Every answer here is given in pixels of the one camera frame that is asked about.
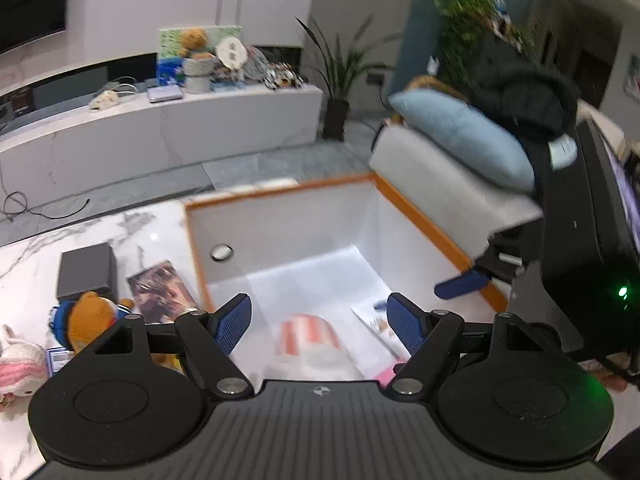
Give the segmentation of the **white pink-eared crochet bunny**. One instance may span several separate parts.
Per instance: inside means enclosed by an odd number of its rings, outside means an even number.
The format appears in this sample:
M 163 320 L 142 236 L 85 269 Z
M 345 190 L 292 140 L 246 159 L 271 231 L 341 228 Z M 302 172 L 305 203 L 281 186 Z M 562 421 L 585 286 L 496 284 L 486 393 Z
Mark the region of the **white pink-eared crochet bunny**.
M 39 344 L 18 338 L 12 328 L 1 326 L 1 411 L 17 400 L 32 396 L 49 378 L 46 352 Z

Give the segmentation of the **white plush striped hat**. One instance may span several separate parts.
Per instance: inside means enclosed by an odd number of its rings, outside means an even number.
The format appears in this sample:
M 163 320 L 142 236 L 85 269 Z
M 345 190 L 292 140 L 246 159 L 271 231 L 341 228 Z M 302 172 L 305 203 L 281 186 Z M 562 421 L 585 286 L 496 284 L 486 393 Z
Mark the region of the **white plush striped hat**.
M 265 379 L 296 382 L 354 382 L 363 378 L 355 360 L 324 318 L 296 313 L 280 327 Z

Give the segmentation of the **light blue cushion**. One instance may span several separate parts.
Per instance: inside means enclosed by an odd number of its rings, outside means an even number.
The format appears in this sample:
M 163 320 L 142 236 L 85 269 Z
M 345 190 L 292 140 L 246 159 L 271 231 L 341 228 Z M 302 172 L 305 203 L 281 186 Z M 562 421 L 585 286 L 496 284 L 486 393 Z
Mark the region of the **light blue cushion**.
M 532 194 L 535 171 L 515 136 L 476 108 L 433 89 L 397 92 L 390 106 L 449 155 L 500 188 Z

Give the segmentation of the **decorative round plate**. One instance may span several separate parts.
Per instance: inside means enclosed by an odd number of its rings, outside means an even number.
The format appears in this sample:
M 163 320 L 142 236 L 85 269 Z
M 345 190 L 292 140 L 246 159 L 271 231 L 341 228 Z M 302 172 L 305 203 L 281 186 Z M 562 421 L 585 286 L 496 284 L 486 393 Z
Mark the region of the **decorative round plate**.
M 247 61 L 244 65 L 244 76 L 251 81 L 264 82 L 270 71 L 270 62 L 258 47 L 249 46 Z

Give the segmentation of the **dark grey square box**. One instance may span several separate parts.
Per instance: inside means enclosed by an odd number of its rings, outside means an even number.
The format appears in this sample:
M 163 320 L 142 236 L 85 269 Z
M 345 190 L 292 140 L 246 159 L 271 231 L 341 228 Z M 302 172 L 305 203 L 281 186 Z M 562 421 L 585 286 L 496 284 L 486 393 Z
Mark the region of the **dark grey square box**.
M 101 243 L 63 252 L 58 266 L 56 299 L 76 301 L 85 292 L 118 299 L 117 262 L 111 246 Z

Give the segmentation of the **white marble tv bench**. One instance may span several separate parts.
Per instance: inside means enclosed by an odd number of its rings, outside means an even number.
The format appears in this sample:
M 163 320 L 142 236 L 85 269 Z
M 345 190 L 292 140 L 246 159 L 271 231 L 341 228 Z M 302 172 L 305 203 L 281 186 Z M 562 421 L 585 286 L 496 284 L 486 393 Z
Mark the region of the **white marble tv bench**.
M 104 185 L 209 160 L 308 145 L 322 91 L 240 90 L 152 104 L 144 94 L 103 112 L 81 107 L 1 139 L 1 177 L 38 207 Z

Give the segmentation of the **white flat device box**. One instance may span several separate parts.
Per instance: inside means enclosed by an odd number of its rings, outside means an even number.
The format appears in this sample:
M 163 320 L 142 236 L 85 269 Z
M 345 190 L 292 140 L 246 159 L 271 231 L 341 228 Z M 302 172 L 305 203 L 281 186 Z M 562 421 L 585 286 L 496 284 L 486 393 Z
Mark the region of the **white flat device box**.
M 166 84 L 166 86 L 155 86 L 146 89 L 148 100 L 152 104 L 179 101 L 184 98 L 182 89 L 178 84 Z

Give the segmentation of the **orange white storage box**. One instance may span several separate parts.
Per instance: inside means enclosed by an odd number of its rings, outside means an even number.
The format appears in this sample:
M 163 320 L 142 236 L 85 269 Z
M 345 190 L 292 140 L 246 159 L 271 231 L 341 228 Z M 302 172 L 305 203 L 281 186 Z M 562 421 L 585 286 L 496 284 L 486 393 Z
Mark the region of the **orange white storage box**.
M 231 356 L 255 385 L 296 313 L 328 321 L 362 379 L 374 379 L 408 359 L 386 322 L 392 292 L 478 322 L 507 304 L 492 285 L 437 298 L 434 286 L 462 270 L 382 195 L 374 174 L 200 200 L 186 207 L 186 230 L 206 307 L 240 292 L 252 300 L 252 322 Z

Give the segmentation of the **blue white card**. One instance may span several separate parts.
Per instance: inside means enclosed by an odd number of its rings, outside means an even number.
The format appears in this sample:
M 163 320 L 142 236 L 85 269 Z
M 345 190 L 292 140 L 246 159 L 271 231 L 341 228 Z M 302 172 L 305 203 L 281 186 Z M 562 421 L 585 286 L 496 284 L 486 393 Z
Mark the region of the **blue white card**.
M 64 347 L 50 348 L 46 351 L 46 361 L 49 371 L 49 376 L 54 376 L 59 370 L 70 362 L 75 356 L 73 351 L 67 350 Z

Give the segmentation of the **white round paper fan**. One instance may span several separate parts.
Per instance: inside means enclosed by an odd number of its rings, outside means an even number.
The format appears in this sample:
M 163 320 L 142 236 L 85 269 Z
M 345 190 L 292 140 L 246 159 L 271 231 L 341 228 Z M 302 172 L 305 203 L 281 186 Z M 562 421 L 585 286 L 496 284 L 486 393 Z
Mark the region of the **white round paper fan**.
M 228 70 L 242 70 L 248 59 L 246 47 L 238 37 L 227 36 L 216 45 L 216 57 Z

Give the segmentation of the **potted green plant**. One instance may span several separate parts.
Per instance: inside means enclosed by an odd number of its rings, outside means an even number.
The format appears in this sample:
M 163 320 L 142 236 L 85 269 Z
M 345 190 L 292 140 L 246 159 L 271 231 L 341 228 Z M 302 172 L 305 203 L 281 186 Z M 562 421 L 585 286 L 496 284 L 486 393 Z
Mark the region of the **potted green plant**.
M 303 29 L 320 56 L 320 66 L 310 66 L 310 69 L 326 86 L 326 111 L 321 133 L 323 140 L 344 141 L 344 127 L 350 111 L 349 96 L 356 82 L 371 70 L 392 69 L 392 66 L 385 62 L 369 61 L 368 56 L 376 49 L 399 40 L 402 33 L 392 32 L 364 44 L 363 37 L 366 36 L 373 21 L 372 15 L 367 16 L 356 29 L 349 43 L 343 44 L 338 32 L 333 42 L 329 42 L 314 18 L 310 18 L 309 23 L 296 18 L 297 24 Z

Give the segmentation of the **brown bear plush blue clothes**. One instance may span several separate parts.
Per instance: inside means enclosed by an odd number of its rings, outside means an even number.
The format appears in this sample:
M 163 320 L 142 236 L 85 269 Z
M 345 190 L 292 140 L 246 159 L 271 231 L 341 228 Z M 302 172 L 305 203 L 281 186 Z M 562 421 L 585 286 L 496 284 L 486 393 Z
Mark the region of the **brown bear plush blue clothes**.
M 66 300 L 54 307 L 49 327 L 61 346 L 78 353 L 130 314 L 133 307 L 134 302 L 128 298 L 114 302 L 97 292 L 85 292 L 77 300 Z

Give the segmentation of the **black jacket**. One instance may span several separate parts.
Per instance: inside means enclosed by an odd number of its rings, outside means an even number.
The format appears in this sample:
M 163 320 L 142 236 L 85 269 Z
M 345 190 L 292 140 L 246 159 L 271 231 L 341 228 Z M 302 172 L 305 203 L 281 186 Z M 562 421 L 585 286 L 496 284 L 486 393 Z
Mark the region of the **black jacket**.
M 485 32 L 469 68 L 466 96 L 520 142 L 533 166 L 533 196 L 540 203 L 551 172 L 549 143 L 575 132 L 579 90 L 574 82 Z

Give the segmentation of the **dark picture booklet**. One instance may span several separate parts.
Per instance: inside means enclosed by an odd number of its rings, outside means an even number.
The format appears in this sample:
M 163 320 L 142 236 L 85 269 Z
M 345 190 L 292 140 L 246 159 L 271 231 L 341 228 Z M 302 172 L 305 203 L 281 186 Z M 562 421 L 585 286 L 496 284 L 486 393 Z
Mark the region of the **dark picture booklet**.
M 164 260 L 127 278 L 134 310 L 147 323 L 174 322 L 183 313 L 198 310 L 179 273 Z

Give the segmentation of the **leafy climbing plant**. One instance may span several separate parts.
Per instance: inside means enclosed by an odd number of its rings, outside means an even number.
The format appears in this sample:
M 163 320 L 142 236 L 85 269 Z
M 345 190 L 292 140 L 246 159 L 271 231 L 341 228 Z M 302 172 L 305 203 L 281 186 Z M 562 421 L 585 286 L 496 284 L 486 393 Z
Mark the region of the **leafy climbing plant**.
M 471 65 L 491 23 L 506 14 L 515 36 L 528 48 L 524 32 L 532 0 L 410 0 L 411 8 L 390 92 L 426 72 L 427 63 L 439 62 L 438 76 L 447 84 L 464 87 Z

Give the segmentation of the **black television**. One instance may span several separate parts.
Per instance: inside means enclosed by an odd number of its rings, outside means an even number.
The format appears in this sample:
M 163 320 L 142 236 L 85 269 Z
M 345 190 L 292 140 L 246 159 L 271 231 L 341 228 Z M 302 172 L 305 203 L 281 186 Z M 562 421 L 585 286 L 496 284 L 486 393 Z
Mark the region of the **black television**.
M 66 29 L 66 0 L 0 0 L 0 51 Z

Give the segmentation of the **pink wallet case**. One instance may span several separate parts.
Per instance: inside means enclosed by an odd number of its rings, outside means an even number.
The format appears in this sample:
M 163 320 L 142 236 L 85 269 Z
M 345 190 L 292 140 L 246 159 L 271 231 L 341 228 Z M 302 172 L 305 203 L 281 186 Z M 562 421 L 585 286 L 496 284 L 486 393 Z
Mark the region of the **pink wallet case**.
M 391 367 L 383 370 L 380 374 L 377 374 L 374 379 L 381 385 L 382 388 L 385 388 L 404 366 L 405 362 L 396 362 Z

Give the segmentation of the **black white toy cars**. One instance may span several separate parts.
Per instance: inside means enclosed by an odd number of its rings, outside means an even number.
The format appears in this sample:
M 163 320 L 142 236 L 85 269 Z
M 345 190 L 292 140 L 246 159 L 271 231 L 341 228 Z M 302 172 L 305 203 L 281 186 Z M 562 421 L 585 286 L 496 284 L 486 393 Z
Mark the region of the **black white toy cars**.
M 288 63 L 270 63 L 267 65 L 265 86 L 273 91 L 279 89 L 302 88 L 305 81 Z

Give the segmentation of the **teddy bear in basket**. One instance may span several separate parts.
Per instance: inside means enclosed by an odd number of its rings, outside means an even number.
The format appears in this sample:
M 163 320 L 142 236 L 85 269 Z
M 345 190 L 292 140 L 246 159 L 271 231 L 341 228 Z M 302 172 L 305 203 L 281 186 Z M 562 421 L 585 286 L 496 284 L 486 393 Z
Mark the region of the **teddy bear in basket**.
M 206 30 L 197 27 L 183 29 L 180 46 L 184 91 L 192 94 L 209 92 L 216 58 L 209 51 Z

